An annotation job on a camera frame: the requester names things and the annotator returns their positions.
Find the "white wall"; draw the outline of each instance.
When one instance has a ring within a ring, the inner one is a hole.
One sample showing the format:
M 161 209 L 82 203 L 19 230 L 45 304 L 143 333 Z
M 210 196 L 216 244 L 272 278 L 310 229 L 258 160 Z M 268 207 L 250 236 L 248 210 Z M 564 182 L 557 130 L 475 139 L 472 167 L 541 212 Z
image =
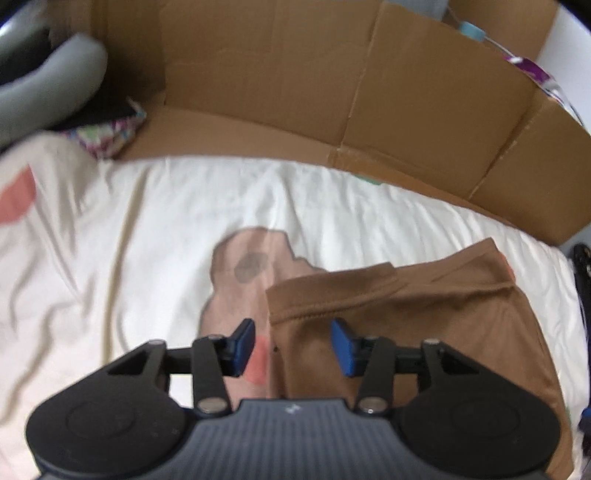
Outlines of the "white wall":
M 571 13 L 560 8 L 537 60 L 553 75 L 591 132 L 591 33 Z M 580 208 L 591 209 L 591 205 Z M 568 253 L 575 243 L 591 245 L 591 224 L 560 247 Z

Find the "pink pattern on sheet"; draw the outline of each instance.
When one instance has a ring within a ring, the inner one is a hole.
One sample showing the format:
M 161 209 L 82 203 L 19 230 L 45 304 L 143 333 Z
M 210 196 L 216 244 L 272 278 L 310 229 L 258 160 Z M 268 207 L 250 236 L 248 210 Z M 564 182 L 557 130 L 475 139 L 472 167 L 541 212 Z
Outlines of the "pink pattern on sheet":
M 35 202 L 36 196 L 33 171 L 27 167 L 0 193 L 0 225 L 20 220 Z

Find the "ribbed gray surface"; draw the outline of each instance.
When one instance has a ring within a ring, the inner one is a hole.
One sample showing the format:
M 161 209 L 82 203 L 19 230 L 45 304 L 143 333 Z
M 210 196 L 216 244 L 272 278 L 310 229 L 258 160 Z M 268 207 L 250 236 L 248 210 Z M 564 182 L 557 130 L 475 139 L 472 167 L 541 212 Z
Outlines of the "ribbed gray surface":
M 197 425 L 169 462 L 137 480 L 458 480 L 415 457 L 389 423 L 341 400 L 245 400 Z M 44 480 L 54 477 L 45 476 Z M 540 473 L 522 480 L 542 480 Z

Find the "gray spot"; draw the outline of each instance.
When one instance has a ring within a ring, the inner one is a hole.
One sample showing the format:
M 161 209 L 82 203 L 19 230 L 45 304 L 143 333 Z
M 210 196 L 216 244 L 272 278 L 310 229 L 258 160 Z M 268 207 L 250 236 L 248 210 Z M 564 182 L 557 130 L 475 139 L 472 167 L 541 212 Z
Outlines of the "gray spot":
M 267 254 L 262 252 L 248 253 L 234 267 L 234 276 L 239 283 L 249 283 L 266 269 L 267 264 Z

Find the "cardboard flap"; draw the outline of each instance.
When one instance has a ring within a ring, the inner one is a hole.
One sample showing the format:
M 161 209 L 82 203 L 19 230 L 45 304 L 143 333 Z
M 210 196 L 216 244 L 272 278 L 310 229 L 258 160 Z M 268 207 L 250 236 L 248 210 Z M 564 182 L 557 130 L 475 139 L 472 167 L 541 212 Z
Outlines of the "cardboard flap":
M 169 0 L 167 104 L 340 144 L 377 0 Z
M 343 143 L 467 197 L 535 88 L 483 45 L 384 4 Z
M 591 137 L 558 103 L 537 96 L 541 107 L 470 201 L 560 245 L 591 222 Z

